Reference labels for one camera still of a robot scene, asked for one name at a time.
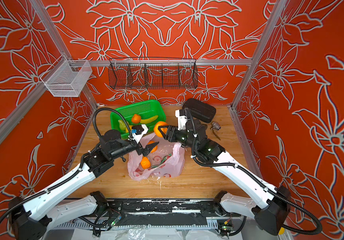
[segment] green plastic basket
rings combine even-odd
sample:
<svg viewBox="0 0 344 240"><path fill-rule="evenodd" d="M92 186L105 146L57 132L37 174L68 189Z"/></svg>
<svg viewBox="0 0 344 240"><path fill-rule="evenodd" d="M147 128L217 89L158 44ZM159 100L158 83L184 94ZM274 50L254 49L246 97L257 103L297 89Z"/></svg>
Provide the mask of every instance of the green plastic basket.
<svg viewBox="0 0 344 240"><path fill-rule="evenodd" d="M146 124L146 126L148 127L148 133L153 132L153 128L155 127L157 122L165 122L166 120L165 113L161 108L160 103L156 100L147 100L140 103L134 103L124 107L116 108L116 110L124 116L124 118L130 125L140 125L140 123L133 124L131 122L132 116L135 113L139 114L141 116L141 119L147 119L158 115L159 117L155 121ZM112 129L116 129L121 133L122 139L127 139L129 134L125 131L120 130L118 122L119 119L121 118L116 113L111 113L111 127Z"/></svg>

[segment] wooden table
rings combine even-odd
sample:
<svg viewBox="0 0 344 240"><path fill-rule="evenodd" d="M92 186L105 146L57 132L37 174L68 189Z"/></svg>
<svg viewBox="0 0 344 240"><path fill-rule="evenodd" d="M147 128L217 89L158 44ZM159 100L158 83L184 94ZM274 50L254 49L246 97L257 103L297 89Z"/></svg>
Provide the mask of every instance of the wooden table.
<svg viewBox="0 0 344 240"><path fill-rule="evenodd" d="M181 106L163 106L163 109L167 116L166 122L177 126L175 110L181 109ZM210 124L208 124L207 129L208 138L218 142L239 163L247 167L228 108L219 106L216 109L217 113L213 120L217 121L222 127L217 132L221 141L213 135ZM111 129L110 114L110 111L102 111L96 118L98 128L102 134ZM80 162L80 157L88 150L92 150L98 141L99 139L91 124L72 164L72 169ZM129 177L127 163L117 159L111 169L92 182L82 186L69 197L81 198L93 191L100 191L107 198L214 198L221 190L248 197L242 189L220 172L196 164L190 158L190 149L187 150L185 152L185 165L178 177L163 177L159 180L156 177L149 177L149 179L138 182Z"/></svg>

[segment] pink plastic bag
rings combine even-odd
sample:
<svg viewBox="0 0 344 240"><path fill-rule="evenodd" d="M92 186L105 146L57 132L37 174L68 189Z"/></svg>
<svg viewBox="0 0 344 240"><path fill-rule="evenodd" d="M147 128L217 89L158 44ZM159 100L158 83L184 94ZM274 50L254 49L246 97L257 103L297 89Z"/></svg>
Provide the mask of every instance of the pink plastic bag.
<svg viewBox="0 0 344 240"><path fill-rule="evenodd" d="M184 166L184 148L181 147L181 143L168 142L162 137L157 137L153 132L145 137L142 137L140 144L145 147L149 141L159 142L157 150L150 153L147 157L151 163L149 169L144 171L139 170L139 164L143 155L138 155L136 151L129 153L128 161L128 173L129 176L136 181L147 179L150 175L156 177L177 177L181 174ZM152 168L152 166L159 165L162 158L172 154L163 164L158 167Z"/></svg>

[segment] white mesh basket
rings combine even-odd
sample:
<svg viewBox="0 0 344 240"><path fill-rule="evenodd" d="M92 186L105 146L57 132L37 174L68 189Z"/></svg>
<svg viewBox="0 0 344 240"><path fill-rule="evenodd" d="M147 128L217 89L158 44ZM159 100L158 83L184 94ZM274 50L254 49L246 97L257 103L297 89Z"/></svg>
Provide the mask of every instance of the white mesh basket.
<svg viewBox="0 0 344 240"><path fill-rule="evenodd" d="M45 86L55 97L77 97L92 74L88 60L79 71L73 71L68 61L60 61L60 66L44 81Z"/></svg>

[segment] red floral wallpaper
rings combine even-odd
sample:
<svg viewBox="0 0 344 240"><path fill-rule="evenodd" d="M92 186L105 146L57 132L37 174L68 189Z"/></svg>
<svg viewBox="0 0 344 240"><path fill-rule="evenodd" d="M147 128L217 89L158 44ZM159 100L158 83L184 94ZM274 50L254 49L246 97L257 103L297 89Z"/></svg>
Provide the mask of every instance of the red floral wallpaper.
<svg viewBox="0 0 344 240"><path fill-rule="evenodd" d="M83 1L43 0L74 59L251 58L275 0ZM113 90L105 67L88 81L98 103L128 104L157 99L180 104L194 97L228 104L246 66L199 68L195 90Z"/></svg>
<svg viewBox="0 0 344 240"><path fill-rule="evenodd" d="M0 0L0 123L60 56L26 0Z"/></svg>
<svg viewBox="0 0 344 240"><path fill-rule="evenodd" d="M44 93L0 145L0 215L13 197L29 196L64 175L92 112L83 93ZM6 221L0 235L13 239Z"/></svg>
<svg viewBox="0 0 344 240"><path fill-rule="evenodd" d="M323 224L295 239L344 239L344 1L289 1L237 113L264 179Z"/></svg>

